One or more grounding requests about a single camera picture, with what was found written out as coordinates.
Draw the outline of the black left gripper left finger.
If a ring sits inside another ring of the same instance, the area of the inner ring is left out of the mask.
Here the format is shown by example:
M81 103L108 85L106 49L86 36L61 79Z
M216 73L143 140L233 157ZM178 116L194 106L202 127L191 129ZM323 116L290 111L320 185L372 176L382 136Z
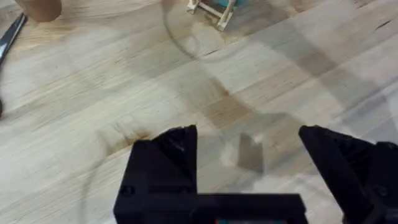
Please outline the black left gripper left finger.
M194 124L169 129L153 139L136 141L116 197L117 223L140 223L129 209L147 194L197 193L198 131Z

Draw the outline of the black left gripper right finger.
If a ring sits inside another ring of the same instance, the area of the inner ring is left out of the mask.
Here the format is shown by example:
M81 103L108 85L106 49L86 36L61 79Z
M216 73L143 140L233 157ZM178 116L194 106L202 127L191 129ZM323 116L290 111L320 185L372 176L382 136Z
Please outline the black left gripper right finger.
M298 135L343 213L343 223L397 224L397 145L321 126Z

